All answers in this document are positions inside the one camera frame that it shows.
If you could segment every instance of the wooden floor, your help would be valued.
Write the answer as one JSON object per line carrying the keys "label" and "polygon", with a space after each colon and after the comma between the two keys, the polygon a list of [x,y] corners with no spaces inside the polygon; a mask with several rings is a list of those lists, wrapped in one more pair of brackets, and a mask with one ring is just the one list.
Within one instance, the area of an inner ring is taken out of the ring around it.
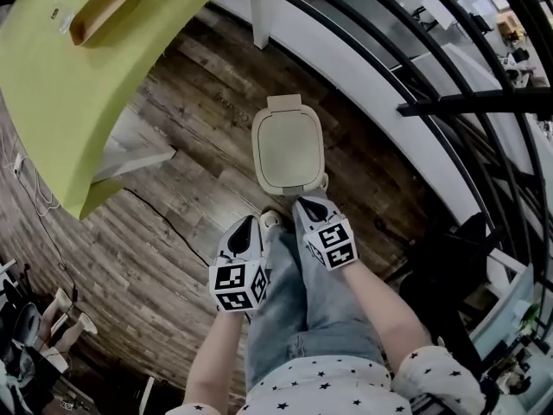
{"label": "wooden floor", "polygon": [[[328,83],[274,46],[256,49],[249,29],[211,10],[202,10],[182,30],[133,100],[177,154],[159,167],[124,176],[124,183],[209,262],[234,221],[269,206],[289,214],[289,201],[257,185],[251,152],[254,115],[266,107],[268,95],[287,93],[300,93],[319,115],[328,194],[352,222],[362,259],[379,275],[389,275],[404,262],[404,250],[375,229],[374,219],[382,218],[406,239],[419,239],[426,223],[424,186],[384,134]],[[2,99],[0,127],[9,154],[16,134]],[[16,143],[11,161],[21,148]],[[32,193],[30,163],[22,179]],[[57,267],[58,255],[27,194],[6,169],[0,170],[0,198],[0,256],[29,263],[38,294],[52,296],[59,286],[70,291],[71,280]],[[184,387],[215,315],[203,262],[128,192],[82,222],[62,209],[43,222],[79,289],[78,309],[99,327],[82,348]],[[238,404],[242,372],[232,391]]]}

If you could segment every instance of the jeans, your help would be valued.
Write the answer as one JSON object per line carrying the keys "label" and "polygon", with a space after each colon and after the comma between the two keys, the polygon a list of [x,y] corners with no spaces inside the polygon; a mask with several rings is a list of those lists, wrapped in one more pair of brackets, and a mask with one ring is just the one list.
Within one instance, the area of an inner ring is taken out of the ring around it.
{"label": "jeans", "polygon": [[[316,191],[315,195],[324,195]],[[267,374],[295,358],[349,355],[384,364],[378,336],[340,270],[327,271],[303,244],[305,230],[294,205],[296,234],[271,228],[267,299],[248,331],[245,375],[249,392]]]}

